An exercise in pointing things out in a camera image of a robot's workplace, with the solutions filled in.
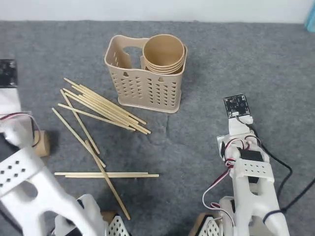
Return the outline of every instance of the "white plastic bracket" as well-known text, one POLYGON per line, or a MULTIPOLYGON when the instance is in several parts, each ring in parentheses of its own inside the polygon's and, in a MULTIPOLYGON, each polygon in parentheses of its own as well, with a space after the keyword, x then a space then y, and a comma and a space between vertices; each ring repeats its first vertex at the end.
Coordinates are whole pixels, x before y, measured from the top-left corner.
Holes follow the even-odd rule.
POLYGON ((275 181, 271 165, 267 162, 238 159, 234 165, 234 171, 237 178, 251 176, 266 178, 272 183, 275 181))

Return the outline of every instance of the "black electronic device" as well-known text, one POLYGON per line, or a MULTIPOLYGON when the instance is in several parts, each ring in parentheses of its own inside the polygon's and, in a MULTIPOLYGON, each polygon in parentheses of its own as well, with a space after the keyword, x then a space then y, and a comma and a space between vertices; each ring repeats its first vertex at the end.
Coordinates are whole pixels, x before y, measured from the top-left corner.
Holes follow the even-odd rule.
POLYGON ((18 85, 18 72, 15 60, 0 59, 0 88, 15 88, 18 85))
POLYGON ((241 117, 250 114, 245 94, 224 98, 228 118, 241 117))

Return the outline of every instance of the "paper cup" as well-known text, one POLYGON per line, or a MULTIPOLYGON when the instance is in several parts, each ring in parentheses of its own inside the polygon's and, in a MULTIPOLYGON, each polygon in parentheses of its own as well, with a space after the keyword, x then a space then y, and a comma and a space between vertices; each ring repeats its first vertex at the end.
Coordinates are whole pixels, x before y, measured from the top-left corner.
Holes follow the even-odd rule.
POLYGON ((145 64, 155 69, 172 69, 184 63, 185 48, 180 39, 169 34, 151 37, 143 47, 145 64))

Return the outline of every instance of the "utensil holder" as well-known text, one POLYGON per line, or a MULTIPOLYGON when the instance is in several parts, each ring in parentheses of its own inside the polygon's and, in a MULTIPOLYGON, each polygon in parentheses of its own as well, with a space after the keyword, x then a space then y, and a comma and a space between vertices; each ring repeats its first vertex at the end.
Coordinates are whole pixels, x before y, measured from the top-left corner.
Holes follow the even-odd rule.
POLYGON ((124 48, 142 49, 148 40, 116 35, 109 43, 104 61, 118 93, 118 102, 124 106, 175 113, 181 101, 187 48, 185 46, 183 67, 176 74, 162 75, 146 70, 143 56, 140 57, 141 69, 132 68, 130 55, 124 48))

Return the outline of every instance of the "red wire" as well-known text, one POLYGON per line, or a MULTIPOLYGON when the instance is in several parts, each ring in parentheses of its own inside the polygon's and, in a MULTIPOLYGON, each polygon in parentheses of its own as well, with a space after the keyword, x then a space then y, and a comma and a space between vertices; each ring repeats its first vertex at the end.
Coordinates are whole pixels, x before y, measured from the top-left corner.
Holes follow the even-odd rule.
POLYGON ((8 115, 5 115, 3 117, 0 118, 0 120, 4 120, 4 119, 7 119, 7 118, 10 118, 12 116, 15 116, 15 115, 19 115, 19 114, 26 114, 25 112, 15 112, 15 113, 11 113, 11 114, 8 114, 8 115))

